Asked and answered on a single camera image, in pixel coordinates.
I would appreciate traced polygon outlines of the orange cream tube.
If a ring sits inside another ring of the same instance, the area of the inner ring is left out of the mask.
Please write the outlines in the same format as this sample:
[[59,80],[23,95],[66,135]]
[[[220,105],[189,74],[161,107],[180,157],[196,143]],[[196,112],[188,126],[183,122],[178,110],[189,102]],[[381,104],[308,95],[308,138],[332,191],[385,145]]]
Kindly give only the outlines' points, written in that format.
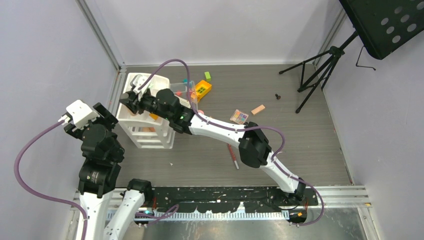
[[156,114],[150,113],[149,116],[154,119],[155,121],[159,118]]

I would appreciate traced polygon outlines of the clear plastic drawer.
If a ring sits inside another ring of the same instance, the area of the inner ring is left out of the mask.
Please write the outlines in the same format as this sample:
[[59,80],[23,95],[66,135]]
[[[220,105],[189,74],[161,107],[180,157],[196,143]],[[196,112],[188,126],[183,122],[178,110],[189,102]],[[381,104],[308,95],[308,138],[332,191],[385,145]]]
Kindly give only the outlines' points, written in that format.
[[177,92],[182,92],[181,96],[177,96],[179,98],[180,104],[190,108],[194,109],[196,111],[199,110],[198,102],[196,100],[191,100],[191,95],[195,91],[195,82],[193,85],[187,85],[183,82],[181,83],[171,83],[170,89],[174,93],[175,96],[177,96]]

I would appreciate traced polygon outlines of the white plastic drawer organizer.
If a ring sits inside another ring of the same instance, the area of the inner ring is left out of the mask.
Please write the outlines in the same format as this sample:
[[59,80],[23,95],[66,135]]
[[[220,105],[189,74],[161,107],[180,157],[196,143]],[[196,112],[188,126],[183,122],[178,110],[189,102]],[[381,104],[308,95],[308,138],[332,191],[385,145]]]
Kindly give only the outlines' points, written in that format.
[[[131,81],[137,74],[149,77],[150,73],[132,72],[126,77],[123,93],[131,90]],[[168,78],[155,75],[149,81],[150,93],[156,96],[157,92],[162,89],[170,88]],[[159,117],[157,120],[149,116],[149,112],[144,111],[141,115],[135,115],[121,103],[118,106],[116,118],[118,124],[128,135],[131,141],[139,149],[172,149],[175,131],[169,127],[169,121]]]

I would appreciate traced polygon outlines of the eyeshadow palette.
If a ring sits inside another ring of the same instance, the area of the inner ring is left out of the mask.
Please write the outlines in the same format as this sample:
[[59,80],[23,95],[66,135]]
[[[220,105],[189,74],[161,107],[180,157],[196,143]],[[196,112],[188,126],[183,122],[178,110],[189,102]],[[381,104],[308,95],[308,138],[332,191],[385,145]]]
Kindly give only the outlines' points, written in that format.
[[247,113],[236,109],[229,120],[238,125],[243,125],[247,121],[248,117],[249,115]]

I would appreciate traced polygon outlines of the red makeup pencil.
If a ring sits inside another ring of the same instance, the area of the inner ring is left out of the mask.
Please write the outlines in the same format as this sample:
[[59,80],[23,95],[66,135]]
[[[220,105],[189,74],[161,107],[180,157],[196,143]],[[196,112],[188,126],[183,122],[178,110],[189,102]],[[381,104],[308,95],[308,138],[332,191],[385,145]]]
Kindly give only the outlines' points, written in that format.
[[228,148],[228,150],[229,150],[229,153],[230,153],[231,159],[232,159],[232,161],[233,161],[233,163],[234,163],[234,165],[235,165],[235,168],[236,168],[237,170],[239,170],[239,169],[240,169],[240,167],[239,167],[239,164],[238,164],[238,162],[237,162],[237,158],[236,158],[236,155],[235,155],[235,152],[234,152],[234,150],[233,150],[232,146],[231,146],[230,144],[227,144],[227,148]]

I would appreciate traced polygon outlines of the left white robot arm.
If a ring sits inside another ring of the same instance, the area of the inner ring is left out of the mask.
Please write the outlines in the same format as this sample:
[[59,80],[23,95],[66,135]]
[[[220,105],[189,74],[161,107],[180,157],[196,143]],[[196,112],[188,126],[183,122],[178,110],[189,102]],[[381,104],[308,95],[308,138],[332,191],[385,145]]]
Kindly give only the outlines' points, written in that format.
[[132,179],[117,211],[106,223],[125,153],[113,132],[118,120],[101,103],[91,107],[79,99],[66,107],[62,120],[65,132],[82,141],[84,162],[77,188],[82,212],[77,236],[85,240],[121,240],[138,209],[153,202],[152,184]]

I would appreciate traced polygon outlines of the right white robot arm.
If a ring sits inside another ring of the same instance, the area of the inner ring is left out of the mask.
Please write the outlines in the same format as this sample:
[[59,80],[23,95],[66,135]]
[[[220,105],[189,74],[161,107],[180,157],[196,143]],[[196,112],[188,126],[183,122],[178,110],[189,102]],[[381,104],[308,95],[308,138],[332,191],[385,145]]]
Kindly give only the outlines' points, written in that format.
[[168,88],[159,90],[156,95],[150,91],[143,94],[128,91],[120,96],[119,102],[133,114],[149,112],[167,120],[169,127],[177,133],[209,137],[237,148],[242,163],[269,175],[288,203],[299,205],[305,199],[305,182],[278,160],[263,133],[264,126],[254,122],[237,125],[211,119],[182,105]]

